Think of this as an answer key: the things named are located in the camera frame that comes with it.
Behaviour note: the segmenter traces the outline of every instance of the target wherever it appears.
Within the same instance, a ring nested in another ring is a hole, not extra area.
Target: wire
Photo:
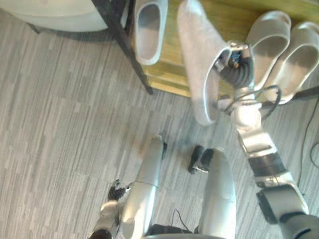
[[[173,216],[172,216],[172,219],[171,219],[171,225],[170,225],[170,226],[171,226],[171,227],[173,226],[175,212],[178,213],[180,222],[183,224],[183,226],[185,227],[185,229],[189,231],[188,227],[185,225],[185,223],[183,222],[183,219],[181,218],[181,215],[180,215],[179,210],[177,210],[176,208],[174,209]]]
[[[313,150],[315,149],[315,147],[316,147],[317,145],[319,145],[319,142],[315,143],[315,144],[311,147],[311,150],[310,150],[310,161],[311,161],[311,163],[313,163],[313,165],[314,165],[317,169],[319,169],[319,165],[317,165],[317,164],[315,163],[314,159],[313,159]]]
[[[268,87],[265,87],[263,89],[260,89],[260,90],[257,90],[257,91],[252,91],[252,92],[249,92],[247,94],[244,94],[238,98],[236,98],[226,109],[225,109],[225,112],[227,112],[236,102],[238,102],[240,99],[246,97],[246,96],[250,96],[250,95],[257,95],[257,97],[259,97],[262,93],[266,92],[266,91],[269,91],[269,90],[272,90],[272,89],[276,89],[277,90],[277,97],[276,97],[276,101],[274,102],[272,108],[262,117],[262,120],[265,120],[267,119],[271,114],[272,112],[274,112],[274,110],[276,109],[276,107],[279,105],[279,102],[281,100],[281,96],[282,96],[282,91],[281,89],[279,88],[279,86],[277,85],[273,85],[273,86],[268,86]]]
[[[302,144],[302,147],[301,147],[300,174],[299,174],[299,179],[298,179],[298,183],[297,183],[297,186],[298,186],[298,187],[299,187],[299,185],[300,185],[301,176],[302,176],[302,173],[303,173],[303,157],[304,157],[305,141],[306,141],[306,137],[307,137],[309,125],[310,125],[311,122],[313,121],[313,118],[314,118],[314,116],[315,116],[318,103],[319,103],[319,98],[317,99],[317,102],[316,102],[315,107],[314,107],[314,111],[313,111],[313,113],[312,113],[312,115],[311,115],[311,117],[310,117],[310,120],[309,120],[308,124],[307,124],[306,131],[305,131],[305,136],[304,136],[304,140],[303,140],[303,144]],[[314,160],[313,160],[313,150],[314,150],[314,148],[315,148],[317,145],[319,145],[319,142],[315,143],[315,144],[311,147],[311,150],[310,150],[310,161],[311,161],[311,163],[312,163],[317,169],[319,169],[319,166],[318,166],[318,165],[314,162]]]

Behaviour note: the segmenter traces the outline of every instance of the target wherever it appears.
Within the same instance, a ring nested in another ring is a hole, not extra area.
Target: gray carpet
[[[196,144],[221,146],[236,181],[239,239],[280,238],[257,205],[253,175],[229,118],[198,125],[190,100],[146,94],[107,33],[35,34],[0,11],[0,238],[85,238],[111,183],[131,182],[147,139],[168,143],[156,223],[170,224],[174,208],[197,226],[206,175],[187,172]],[[318,85],[312,74],[306,87]],[[315,100],[277,109],[264,123],[297,179],[306,124]],[[309,159],[319,140],[319,110],[304,149],[301,190],[319,216],[319,170]],[[319,162],[319,150],[314,153]],[[178,218],[174,225],[182,227]]]

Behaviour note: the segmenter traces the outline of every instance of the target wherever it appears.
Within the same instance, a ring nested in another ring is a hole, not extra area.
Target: white slipper
[[[143,65],[160,58],[168,0],[137,0],[135,5],[135,53]]]
[[[318,63],[319,26],[313,22],[302,22],[292,29],[290,45],[278,58],[265,87],[278,85],[283,93],[280,103],[287,103]],[[276,90],[265,95],[270,101],[275,101],[277,97]]]
[[[200,124],[209,125],[217,117],[213,105],[217,104],[221,80],[212,67],[221,54],[228,62],[230,47],[197,0],[184,0],[180,4],[177,25],[194,114]]]
[[[290,17],[282,11],[261,15],[251,27],[246,42],[254,49],[256,90],[262,88],[277,58],[288,47],[290,28]]]

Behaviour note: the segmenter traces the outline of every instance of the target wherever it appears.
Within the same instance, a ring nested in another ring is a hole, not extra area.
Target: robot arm
[[[259,206],[266,221],[279,224],[285,238],[319,238],[319,219],[310,216],[307,203],[287,170],[270,136],[261,126],[261,104],[255,101],[253,54],[246,44],[230,43],[232,61],[214,65],[235,89],[231,111],[240,143],[245,151],[255,182]]]

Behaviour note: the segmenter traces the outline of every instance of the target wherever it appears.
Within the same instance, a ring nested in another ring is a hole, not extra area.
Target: wooden shelf
[[[180,0],[168,2],[160,60],[152,66],[143,66],[143,70],[153,88],[190,97],[176,23]],[[208,19],[226,41],[244,41],[253,22],[269,10],[285,11],[292,18],[293,25],[303,20],[319,23],[319,3],[316,0],[201,0],[201,2]],[[222,95],[233,94],[231,87],[224,82],[221,82],[220,92]]]

